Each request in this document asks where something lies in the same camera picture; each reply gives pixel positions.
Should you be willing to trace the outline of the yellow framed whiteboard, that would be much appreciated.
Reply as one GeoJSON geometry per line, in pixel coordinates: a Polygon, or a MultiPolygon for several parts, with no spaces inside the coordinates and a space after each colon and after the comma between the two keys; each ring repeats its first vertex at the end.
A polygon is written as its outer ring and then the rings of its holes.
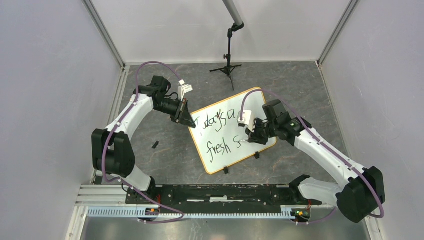
{"type": "Polygon", "coordinates": [[[265,103],[263,92],[259,87],[253,87],[191,113],[196,128],[189,131],[208,174],[222,171],[277,143],[275,137],[266,145],[239,143],[248,139],[245,129],[238,126],[240,110],[253,111],[256,118],[264,120],[266,115],[262,106],[265,103]]]}

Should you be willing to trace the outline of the black marker cap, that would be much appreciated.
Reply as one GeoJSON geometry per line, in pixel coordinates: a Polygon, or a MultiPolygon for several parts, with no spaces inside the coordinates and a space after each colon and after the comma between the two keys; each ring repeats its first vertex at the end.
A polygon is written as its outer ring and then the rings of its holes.
{"type": "Polygon", "coordinates": [[[156,149],[156,148],[157,148],[157,146],[159,145],[159,143],[160,143],[159,141],[156,141],[156,142],[153,144],[152,148],[153,148],[153,149],[156,149]]]}

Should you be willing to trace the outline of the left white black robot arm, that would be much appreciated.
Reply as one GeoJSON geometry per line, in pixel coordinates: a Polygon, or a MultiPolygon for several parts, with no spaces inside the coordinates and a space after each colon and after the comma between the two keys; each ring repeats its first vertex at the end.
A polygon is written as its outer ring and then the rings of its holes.
{"type": "Polygon", "coordinates": [[[130,102],[112,123],[104,129],[95,129],[91,135],[93,168],[138,189],[137,196],[145,204],[156,200],[157,190],[153,178],[136,166],[131,144],[136,129],[152,111],[169,115],[176,124],[196,127],[185,98],[193,87],[180,80],[175,99],[168,93],[170,87],[166,78],[153,76],[150,84],[139,85],[134,90],[130,102]]]}

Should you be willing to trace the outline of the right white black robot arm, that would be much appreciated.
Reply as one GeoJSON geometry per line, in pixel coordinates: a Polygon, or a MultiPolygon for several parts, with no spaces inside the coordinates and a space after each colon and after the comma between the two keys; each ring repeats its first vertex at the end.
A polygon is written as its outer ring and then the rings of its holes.
{"type": "Polygon", "coordinates": [[[291,117],[280,100],[262,106],[265,119],[242,108],[237,121],[245,129],[247,141],[265,145],[278,138],[307,154],[335,180],[320,181],[302,175],[290,183],[289,199],[295,204],[317,200],[338,209],[348,220],[359,223],[365,217],[384,217],[386,200],[384,177],[375,166],[366,168],[348,158],[326,141],[302,117],[291,117]]]}

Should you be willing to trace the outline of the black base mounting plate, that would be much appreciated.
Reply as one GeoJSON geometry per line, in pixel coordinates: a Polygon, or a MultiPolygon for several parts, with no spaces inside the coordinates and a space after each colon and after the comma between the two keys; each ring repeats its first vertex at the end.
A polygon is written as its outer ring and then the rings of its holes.
{"type": "Polygon", "coordinates": [[[145,193],[161,214],[277,214],[281,206],[321,205],[287,184],[163,184],[145,193]]]}

